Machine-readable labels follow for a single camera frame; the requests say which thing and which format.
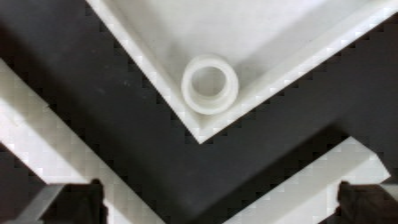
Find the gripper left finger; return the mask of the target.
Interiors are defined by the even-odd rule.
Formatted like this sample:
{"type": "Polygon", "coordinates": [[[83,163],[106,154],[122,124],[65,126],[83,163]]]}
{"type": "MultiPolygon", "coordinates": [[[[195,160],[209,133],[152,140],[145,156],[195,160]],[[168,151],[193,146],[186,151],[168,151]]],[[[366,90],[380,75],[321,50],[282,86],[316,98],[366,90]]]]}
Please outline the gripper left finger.
{"type": "Polygon", "coordinates": [[[108,224],[104,189],[97,179],[85,184],[49,184],[10,224],[108,224]]]}

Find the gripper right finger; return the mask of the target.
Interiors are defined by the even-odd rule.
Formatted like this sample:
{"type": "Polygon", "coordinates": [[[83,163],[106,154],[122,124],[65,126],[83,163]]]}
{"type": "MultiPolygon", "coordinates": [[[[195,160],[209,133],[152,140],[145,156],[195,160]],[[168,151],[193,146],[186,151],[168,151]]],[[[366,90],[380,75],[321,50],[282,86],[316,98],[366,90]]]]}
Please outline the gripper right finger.
{"type": "Polygon", "coordinates": [[[337,208],[321,224],[398,224],[398,184],[342,182],[337,208]]]}

